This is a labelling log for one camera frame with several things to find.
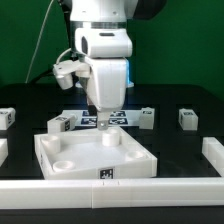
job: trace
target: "black sticker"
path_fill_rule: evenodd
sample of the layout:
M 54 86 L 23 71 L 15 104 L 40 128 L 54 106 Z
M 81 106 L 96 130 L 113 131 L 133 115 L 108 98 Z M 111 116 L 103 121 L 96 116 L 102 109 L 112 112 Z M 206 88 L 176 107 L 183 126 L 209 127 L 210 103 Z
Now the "black sticker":
M 57 117 L 55 120 L 57 121 L 66 121 L 68 118 L 67 117 Z
M 96 118 L 82 118 L 81 125 L 95 125 Z
M 110 125 L 127 125 L 128 120 L 127 118 L 111 118 L 109 120 Z
M 194 115 L 194 114 L 192 112 L 184 112 L 184 115 L 189 116 L 189 115 Z
M 0 114 L 7 114 L 7 111 L 0 111 Z
M 126 117 L 126 113 L 124 110 L 121 111 L 114 111 L 110 115 L 111 117 Z
M 70 130 L 70 120 L 65 122 L 65 131 Z
M 89 111 L 88 111 L 88 110 L 84 110 L 84 111 L 82 112 L 82 116 L 83 116 L 83 117 L 89 117 L 89 116 L 90 116 Z
M 152 114 L 152 111 L 148 111 L 148 110 L 143 110 L 142 112 L 143 114 Z
M 100 170 L 100 179 L 114 179 L 114 169 L 108 168 Z
M 12 123 L 12 115 L 9 114 L 9 115 L 8 115 L 8 124 L 11 124 L 11 123 Z

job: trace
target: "small white cube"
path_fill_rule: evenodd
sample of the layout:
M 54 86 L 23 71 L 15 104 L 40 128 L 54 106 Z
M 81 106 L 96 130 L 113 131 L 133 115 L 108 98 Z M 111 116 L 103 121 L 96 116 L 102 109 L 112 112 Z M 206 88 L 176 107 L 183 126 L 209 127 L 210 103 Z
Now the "small white cube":
M 198 129 L 198 116 L 191 109 L 180 109 L 178 120 L 185 131 L 196 131 Z
M 0 139 L 0 166 L 4 163 L 8 156 L 7 139 Z
M 153 129 L 155 109 L 146 107 L 142 108 L 139 117 L 140 129 Z
M 7 130 L 15 122 L 16 111 L 13 108 L 0 109 L 0 130 Z
M 75 128 L 77 116 L 61 114 L 47 122 L 48 133 L 71 131 Z

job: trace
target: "cable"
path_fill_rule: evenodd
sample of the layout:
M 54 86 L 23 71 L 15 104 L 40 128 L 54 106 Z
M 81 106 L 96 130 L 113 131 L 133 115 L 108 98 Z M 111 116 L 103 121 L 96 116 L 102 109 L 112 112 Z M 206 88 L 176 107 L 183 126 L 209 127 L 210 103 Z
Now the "cable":
M 42 24 L 42 27 L 41 27 L 41 30 L 40 30 L 40 33 L 39 33 L 38 40 L 37 40 L 36 48 L 34 50 L 33 57 L 32 57 L 31 62 L 30 62 L 30 66 L 29 66 L 29 70 L 28 70 L 28 73 L 27 73 L 27 76 L 26 76 L 25 83 L 28 83 L 28 81 L 29 81 L 30 73 L 31 73 L 31 70 L 32 70 L 32 67 L 33 67 L 34 60 L 35 60 L 36 55 L 37 55 L 37 51 L 39 49 L 39 45 L 40 45 L 40 41 L 41 41 L 41 38 L 42 38 L 42 34 L 43 34 L 43 31 L 44 31 L 44 28 L 45 28 L 45 25 L 46 25 L 46 21 L 47 21 L 47 18 L 48 18 L 48 15 L 49 15 L 51 6 L 54 3 L 54 1 L 55 0 L 51 0 L 50 4 L 48 6 L 47 12 L 45 14 L 44 21 L 43 21 L 43 24 Z
M 64 51 L 63 53 L 60 54 L 60 56 L 58 57 L 57 61 L 56 61 L 56 64 L 58 65 L 60 63 L 60 60 L 62 57 L 64 57 L 68 52 L 70 52 L 72 49 L 69 48 L 67 49 L 66 51 Z
M 54 76 L 52 69 L 48 69 L 47 71 L 41 73 L 40 75 L 38 75 L 37 77 L 35 77 L 34 79 L 32 79 L 31 81 L 29 81 L 29 84 L 35 84 L 37 83 L 40 79 L 44 78 L 44 77 L 49 77 L 49 76 Z

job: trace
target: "circular recess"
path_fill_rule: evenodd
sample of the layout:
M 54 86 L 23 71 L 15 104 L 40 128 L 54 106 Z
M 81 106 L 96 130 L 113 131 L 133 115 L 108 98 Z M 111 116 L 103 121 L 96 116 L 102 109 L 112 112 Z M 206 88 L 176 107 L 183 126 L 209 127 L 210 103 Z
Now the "circular recess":
M 75 168 L 75 163 L 72 161 L 58 161 L 53 164 L 54 172 L 65 172 L 73 170 Z
M 125 160 L 126 161 L 145 159 L 145 158 L 146 158 L 145 153 L 144 152 L 139 152 L 139 151 L 127 152 L 126 155 L 125 155 Z

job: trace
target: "white robot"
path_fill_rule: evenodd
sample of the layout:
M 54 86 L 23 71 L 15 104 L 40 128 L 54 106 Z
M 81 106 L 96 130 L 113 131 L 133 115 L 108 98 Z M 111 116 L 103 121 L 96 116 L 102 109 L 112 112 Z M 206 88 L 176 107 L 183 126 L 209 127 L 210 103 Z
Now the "white robot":
M 127 19 L 150 19 L 166 0 L 58 0 L 64 11 L 71 45 L 71 58 L 54 65 L 62 89 L 73 86 L 75 72 L 97 109 L 97 127 L 108 128 L 111 112 L 124 103 L 132 42 Z

